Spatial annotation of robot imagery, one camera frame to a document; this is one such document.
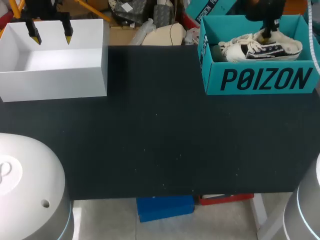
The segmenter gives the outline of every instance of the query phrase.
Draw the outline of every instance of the screw hole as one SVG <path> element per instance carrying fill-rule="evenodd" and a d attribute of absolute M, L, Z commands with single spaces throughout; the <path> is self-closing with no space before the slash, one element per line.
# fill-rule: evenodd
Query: screw hole
<path fill-rule="evenodd" d="M 48 200 L 45 200 L 45 199 L 43 199 L 42 201 L 41 201 L 41 205 L 42 205 L 42 207 L 44 207 L 44 208 L 49 208 L 50 207 L 50 202 L 48 201 Z"/>

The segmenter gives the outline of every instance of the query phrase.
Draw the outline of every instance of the black cable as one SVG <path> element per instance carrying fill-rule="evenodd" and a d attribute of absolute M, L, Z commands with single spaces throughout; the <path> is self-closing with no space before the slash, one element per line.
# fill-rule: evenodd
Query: black cable
<path fill-rule="evenodd" d="M 172 27 L 175 25 L 175 23 L 174 24 L 172 24 L 171 25 L 171 27 L 170 27 L 170 39 L 171 39 L 171 44 L 172 44 L 172 46 L 174 45 L 174 43 L 172 42 L 172 37 L 171 37 L 171 29 L 172 29 Z"/>

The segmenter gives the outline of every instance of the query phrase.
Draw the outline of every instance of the blue box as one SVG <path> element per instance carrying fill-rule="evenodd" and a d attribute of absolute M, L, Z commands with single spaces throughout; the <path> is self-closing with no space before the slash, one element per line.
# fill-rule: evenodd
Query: blue box
<path fill-rule="evenodd" d="M 186 13 L 198 24 L 203 16 L 226 15 L 236 0 L 192 0 L 186 8 Z"/>
<path fill-rule="evenodd" d="M 210 44 L 256 33 L 263 23 L 242 15 L 204 16 L 200 25 L 198 56 L 207 95 L 305 94 L 312 93 L 319 75 L 309 46 L 308 25 L 300 15 L 284 15 L 279 30 L 299 40 L 303 50 L 295 61 L 214 62 Z M 313 38 L 317 59 L 320 46 Z"/>
<path fill-rule="evenodd" d="M 192 196 L 139 197 L 136 205 L 140 222 L 148 222 L 193 213 Z"/>

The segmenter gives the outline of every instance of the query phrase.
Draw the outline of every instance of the cable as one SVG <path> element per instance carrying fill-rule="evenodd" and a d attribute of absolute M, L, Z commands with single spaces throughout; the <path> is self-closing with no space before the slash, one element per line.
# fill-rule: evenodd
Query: cable
<path fill-rule="evenodd" d="M 316 71 L 320 75 L 320 67 L 316 58 L 315 49 L 314 49 L 314 35 L 312 30 L 312 5 L 311 0 L 307 0 L 308 2 L 308 26 L 309 26 L 309 44 L 310 44 L 310 53 L 312 57 L 313 64 L 315 66 Z"/>
<path fill-rule="evenodd" d="M 171 44 L 172 44 L 172 46 L 174 45 L 174 42 L 172 41 L 172 37 L 171 37 L 171 29 L 172 29 L 172 27 L 173 27 L 174 25 L 175 25 L 175 23 L 172 24 L 171 27 L 170 27 L 170 39 L 171 39 Z"/>

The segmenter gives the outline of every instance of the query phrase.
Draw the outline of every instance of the white box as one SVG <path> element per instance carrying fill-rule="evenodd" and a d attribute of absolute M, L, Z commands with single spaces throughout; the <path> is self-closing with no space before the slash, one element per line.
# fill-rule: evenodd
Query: white box
<path fill-rule="evenodd" d="M 9 23 L 0 39 L 4 102 L 107 95 L 109 31 L 102 19 L 72 20 L 70 45 L 61 21 L 34 24 L 41 45 L 29 37 L 24 22 Z"/>

